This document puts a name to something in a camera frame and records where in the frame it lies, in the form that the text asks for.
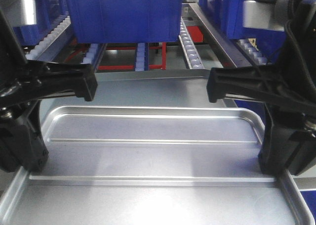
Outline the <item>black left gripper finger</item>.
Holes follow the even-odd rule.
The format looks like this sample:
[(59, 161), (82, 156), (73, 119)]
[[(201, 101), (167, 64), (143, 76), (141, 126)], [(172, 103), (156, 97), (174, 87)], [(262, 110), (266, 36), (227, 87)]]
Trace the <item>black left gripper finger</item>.
[(14, 172), (22, 166), (41, 172), (48, 150), (40, 127), (40, 100), (0, 109), (0, 168)]

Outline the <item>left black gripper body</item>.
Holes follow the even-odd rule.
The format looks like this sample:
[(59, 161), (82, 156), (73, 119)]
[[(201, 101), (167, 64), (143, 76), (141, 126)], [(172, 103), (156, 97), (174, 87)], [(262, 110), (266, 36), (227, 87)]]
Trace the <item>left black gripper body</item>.
[(26, 65), (17, 68), (12, 77), (0, 81), (0, 106), (10, 107), (67, 92), (92, 101), (97, 86), (90, 64), (29, 60)]

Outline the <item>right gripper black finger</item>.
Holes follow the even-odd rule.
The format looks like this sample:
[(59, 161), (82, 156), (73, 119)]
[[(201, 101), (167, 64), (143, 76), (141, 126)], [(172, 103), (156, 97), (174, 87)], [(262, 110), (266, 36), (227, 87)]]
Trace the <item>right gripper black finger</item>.
[(265, 104), (264, 140), (258, 154), (261, 172), (300, 175), (316, 165), (316, 117)]

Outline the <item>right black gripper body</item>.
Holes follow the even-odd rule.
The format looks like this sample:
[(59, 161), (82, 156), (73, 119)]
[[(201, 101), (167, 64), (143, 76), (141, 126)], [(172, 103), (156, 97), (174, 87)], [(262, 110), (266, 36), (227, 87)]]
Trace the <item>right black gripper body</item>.
[(228, 94), (250, 97), (280, 107), (285, 111), (316, 115), (316, 104), (306, 96), (307, 90), (299, 82), (290, 84), (273, 65), (212, 68), (207, 82), (210, 102)]

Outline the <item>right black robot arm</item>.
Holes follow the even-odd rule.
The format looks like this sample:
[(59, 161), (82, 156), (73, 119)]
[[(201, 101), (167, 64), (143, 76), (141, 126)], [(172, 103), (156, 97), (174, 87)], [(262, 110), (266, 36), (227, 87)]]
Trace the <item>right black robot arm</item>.
[[(28, 60), (0, 0), (0, 167), (40, 172), (48, 151), (40, 129), (40, 101), (72, 92), (94, 99), (97, 80), (91, 64), (68, 65)], [(288, 169), (299, 175), (316, 163), (316, 0), (276, 0), (276, 18), (286, 39), (273, 65), (213, 68), (210, 102), (228, 94), (265, 104), (266, 126), (258, 155), (265, 174)]]

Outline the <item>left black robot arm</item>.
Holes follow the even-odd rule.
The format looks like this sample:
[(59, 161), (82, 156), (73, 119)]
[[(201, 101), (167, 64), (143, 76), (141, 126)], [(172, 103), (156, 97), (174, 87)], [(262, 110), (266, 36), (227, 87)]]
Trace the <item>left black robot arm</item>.
[(0, 14), (0, 105), (72, 92), (85, 101), (94, 99), (97, 80), (90, 64), (62, 64), (28, 60), (5, 14)]

